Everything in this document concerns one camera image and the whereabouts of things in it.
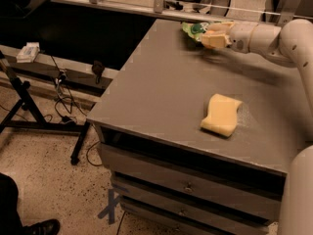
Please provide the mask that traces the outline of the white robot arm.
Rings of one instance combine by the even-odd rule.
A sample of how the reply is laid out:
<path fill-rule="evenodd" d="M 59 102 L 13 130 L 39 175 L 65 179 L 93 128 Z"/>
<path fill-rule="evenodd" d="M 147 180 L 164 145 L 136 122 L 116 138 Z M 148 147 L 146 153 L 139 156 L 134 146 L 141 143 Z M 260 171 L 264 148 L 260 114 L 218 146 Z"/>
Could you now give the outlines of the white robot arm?
<path fill-rule="evenodd" d="M 299 71 L 307 102 L 313 112 L 313 24 L 294 20 L 279 27 L 263 23 L 211 23 L 201 36 L 206 48 L 255 53 Z M 285 182 L 278 235 L 313 235 L 313 146 L 292 160 Z"/>

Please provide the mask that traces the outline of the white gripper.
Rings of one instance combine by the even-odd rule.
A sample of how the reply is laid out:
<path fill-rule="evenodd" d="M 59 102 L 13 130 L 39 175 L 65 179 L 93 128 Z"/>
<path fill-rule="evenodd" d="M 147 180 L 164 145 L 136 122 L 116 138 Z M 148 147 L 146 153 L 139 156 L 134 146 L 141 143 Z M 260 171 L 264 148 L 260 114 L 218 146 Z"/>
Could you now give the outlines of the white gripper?
<path fill-rule="evenodd" d="M 259 23 L 243 22 L 222 22 L 212 23 L 208 26 L 206 32 L 201 37 L 201 44 L 205 48 L 225 48 L 229 46 L 233 51 L 240 53 L 258 53 L 255 45 L 253 33 L 259 26 Z"/>

